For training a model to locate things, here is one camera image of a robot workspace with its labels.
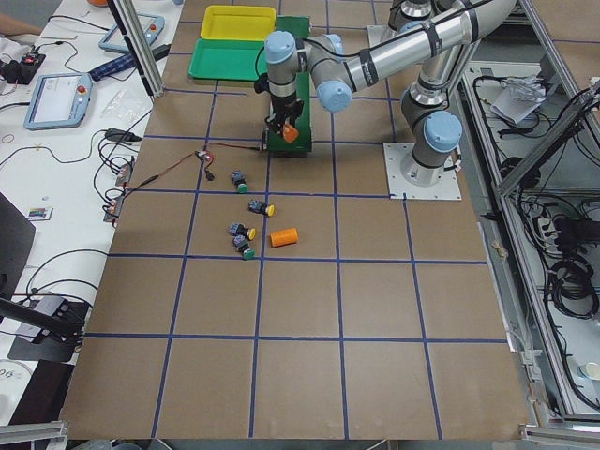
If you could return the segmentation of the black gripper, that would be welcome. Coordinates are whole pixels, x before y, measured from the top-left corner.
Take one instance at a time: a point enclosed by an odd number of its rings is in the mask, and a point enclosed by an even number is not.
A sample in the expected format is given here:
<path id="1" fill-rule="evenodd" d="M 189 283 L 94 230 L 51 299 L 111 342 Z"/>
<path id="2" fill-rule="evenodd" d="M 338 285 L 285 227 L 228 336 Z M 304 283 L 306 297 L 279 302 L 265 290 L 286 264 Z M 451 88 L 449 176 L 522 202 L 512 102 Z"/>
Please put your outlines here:
<path id="1" fill-rule="evenodd" d="M 268 92 L 270 95 L 272 111 L 265 118 L 267 126 L 282 128 L 284 123 L 295 126 L 304 109 L 304 101 L 297 94 L 295 77 L 290 82 L 278 83 L 272 81 L 267 73 L 263 73 L 254 82 L 254 90 L 257 94 Z"/>

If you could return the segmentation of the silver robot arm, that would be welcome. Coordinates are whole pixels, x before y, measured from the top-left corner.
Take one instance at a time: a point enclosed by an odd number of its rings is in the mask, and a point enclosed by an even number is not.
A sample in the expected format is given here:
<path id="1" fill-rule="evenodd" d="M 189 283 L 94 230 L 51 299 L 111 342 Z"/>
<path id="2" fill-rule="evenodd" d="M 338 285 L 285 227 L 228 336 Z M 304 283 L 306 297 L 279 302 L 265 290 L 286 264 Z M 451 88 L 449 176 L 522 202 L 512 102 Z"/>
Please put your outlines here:
<path id="1" fill-rule="evenodd" d="M 455 1 L 438 15 L 432 15 L 428 1 L 396 1 L 393 7 L 413 10 L 415 21 L 408 30 L 353 54 L 343 53 L 337 35 L 300 38 L 287 31 L 270 33 L 263 48 L 266 71 L 254 88 L 270 95 L 268 129 L 291 143 L 299 135 L 295 121 L 304 109 L 297 95 L 298 74 L 308 73 L 321 105 L 337 113 L 350 105 L 358 91 L 420 65 L 418 79 L 401 104 L 415 143 L 400 167 L 409 183 L 431 187 L 440 181 L 445 161 L 462 135 L 458 118 L 443 107 L 449 86 L 462 74 L 468 50 L 496 30 L 515 4 Z"/>

